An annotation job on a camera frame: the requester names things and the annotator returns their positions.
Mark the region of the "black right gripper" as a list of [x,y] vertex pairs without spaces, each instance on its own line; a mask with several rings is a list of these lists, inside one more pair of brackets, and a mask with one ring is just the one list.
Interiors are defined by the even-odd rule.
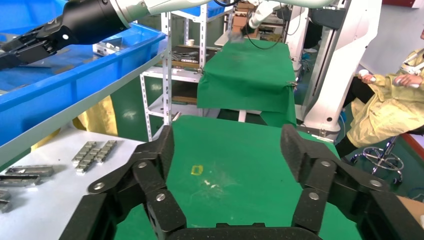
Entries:
[[114,0],[70,0],[62,14],[1,45],[0,69],[26,66],[57,51],[52,45],[92,45],[128,29]]

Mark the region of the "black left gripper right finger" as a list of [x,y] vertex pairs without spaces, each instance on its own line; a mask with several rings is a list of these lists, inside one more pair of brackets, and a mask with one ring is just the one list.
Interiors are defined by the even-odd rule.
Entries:
[[301,137],[291,124],[282,126],[280,149],[302,187],[294,227],[318,234],[330,203],[356,224],[363,240],[423,239],[422,226],[384,180],[342,162],[324,143]]

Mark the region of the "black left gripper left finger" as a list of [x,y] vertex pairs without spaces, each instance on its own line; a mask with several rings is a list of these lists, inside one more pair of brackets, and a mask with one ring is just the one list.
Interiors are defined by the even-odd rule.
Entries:
[[165,240],[187,225],[166,185],[175,150],[173,128],[138,145],[127,163],[91,183],[64,228],[61,240],[113,240],[117,226],[142,206],[156,236]]

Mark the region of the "operator hand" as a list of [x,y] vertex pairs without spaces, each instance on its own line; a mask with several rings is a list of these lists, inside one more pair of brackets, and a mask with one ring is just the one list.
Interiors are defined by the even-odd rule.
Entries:
[[358,78],[365,84],[372,84],[374,83],[377,79],[374,75],[372,74],[363,74],[363,75],[359,75]]
[[403,86],[403,87],[411,87],[411,86],[420,86],[423,82],[423,78],[419,75],[413,75],[413,74],[402,74],[397,76],[394,79],[394,84],[397,86]]

